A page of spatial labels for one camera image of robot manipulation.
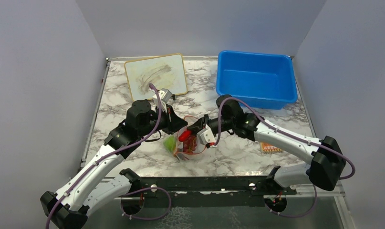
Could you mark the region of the red chili pepper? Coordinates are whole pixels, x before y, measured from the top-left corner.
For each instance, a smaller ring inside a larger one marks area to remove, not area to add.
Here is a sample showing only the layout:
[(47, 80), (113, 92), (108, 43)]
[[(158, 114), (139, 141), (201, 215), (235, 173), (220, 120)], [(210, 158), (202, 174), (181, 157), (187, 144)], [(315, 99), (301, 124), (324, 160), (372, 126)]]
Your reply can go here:
[(191, 134), (192, 134), (192, 131), (190, 131), (190, 130), (185, 130), (185, 131), (183, 131), (179, 136), (178, 136), (178, 140), (180, 141), (180, 142), (185, 142), (185, 141), (187, 141), (188, 139), (189, 139), (189, 137), (191, 136)]

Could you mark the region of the green lime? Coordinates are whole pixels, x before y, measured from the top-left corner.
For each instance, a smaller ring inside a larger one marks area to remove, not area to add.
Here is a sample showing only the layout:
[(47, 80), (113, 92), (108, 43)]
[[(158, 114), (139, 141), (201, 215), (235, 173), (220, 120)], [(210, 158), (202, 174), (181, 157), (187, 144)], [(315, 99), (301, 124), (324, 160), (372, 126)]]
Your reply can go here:
[(177, 138), (174, 135), (167, 137), (163, 142), (163, 146), (168, 152), (174, 153), (177, 149)]

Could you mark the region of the clear zip top bag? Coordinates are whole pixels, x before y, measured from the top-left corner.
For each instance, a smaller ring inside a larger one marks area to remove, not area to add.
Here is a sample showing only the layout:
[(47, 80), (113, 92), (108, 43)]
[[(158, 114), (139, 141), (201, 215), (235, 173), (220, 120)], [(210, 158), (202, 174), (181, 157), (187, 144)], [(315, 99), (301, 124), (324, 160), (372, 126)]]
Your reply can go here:
[(200, 143), (194, 135), (187, 135), (184, 132), (187, 127), (183, 127), (178, 132), (167, 136), (163, 141), (163, 146), (178, 161), (188, 161), (194, 156), (203, 153), (206, 147)]

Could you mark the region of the red grape bunch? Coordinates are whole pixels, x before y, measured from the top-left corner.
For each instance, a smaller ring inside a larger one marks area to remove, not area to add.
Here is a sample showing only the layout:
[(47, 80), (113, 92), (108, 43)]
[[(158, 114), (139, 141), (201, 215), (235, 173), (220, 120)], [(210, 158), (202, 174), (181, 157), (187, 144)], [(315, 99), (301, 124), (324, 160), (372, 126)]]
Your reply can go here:
[(195, 138), (189, 139), (183, 142), (182, 151), (186, 154), (192, 155), (195, 154), (197, 148), (197, 141)]

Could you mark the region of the blue plastic bin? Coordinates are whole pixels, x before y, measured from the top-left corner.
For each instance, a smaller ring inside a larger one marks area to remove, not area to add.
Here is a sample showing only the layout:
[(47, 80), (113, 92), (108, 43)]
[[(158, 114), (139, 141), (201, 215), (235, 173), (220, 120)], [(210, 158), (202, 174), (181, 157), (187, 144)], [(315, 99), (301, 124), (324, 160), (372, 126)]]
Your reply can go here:
[(279, 54), (221, 51), (216, 92), (253, 108), (280, 110), (298, 99), (292, 59)]

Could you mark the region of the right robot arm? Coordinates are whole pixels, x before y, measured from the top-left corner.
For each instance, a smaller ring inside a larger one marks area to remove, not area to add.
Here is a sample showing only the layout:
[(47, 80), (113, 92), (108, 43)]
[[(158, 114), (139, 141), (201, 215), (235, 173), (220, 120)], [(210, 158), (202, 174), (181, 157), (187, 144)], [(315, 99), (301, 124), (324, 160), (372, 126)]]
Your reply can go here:
[(284, 188), (300, 184), (313, 184), (326, 191), (335, 189), (348, 160), (334, 138), (319, 139), (289, 131), (263, 118), (252, 108), (245, 113), (241, 108), (243, 102), (229, 94), (220, 96), (216, 103), (218, 117), (210, 119), (204, 115), (186, 128), (179, 141), (195, 136), (202, 145), (210, 148), (218, 145), (222, 132), (229, 132), (253, 142), (267, 143), (303, 161), (296, 166), (274, 167), (263, 183), (269, 193), (277, 194)]

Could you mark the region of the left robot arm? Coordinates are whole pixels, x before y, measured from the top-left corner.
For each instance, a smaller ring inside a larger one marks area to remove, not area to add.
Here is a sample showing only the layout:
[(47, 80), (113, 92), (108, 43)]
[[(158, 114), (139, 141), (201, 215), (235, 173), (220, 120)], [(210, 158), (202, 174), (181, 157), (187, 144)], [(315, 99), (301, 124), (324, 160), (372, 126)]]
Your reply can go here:
[(173, 134), (185, 126), (187, 121), (178, 117), (170, 105), (158, 104), (152, 110), (147, 100), (133, 102), (126, 119), (109, 133), (93, 161), (62, 188), (41, 196), (48, 217), (46, 228), (53, 223), (60, 229), (80, 229), (94, 212), (114, 198), (124, 193), (136, 195), (141, 187), (140, 177), (131, 169), (110, 183), (100, 182), (153, 133)]

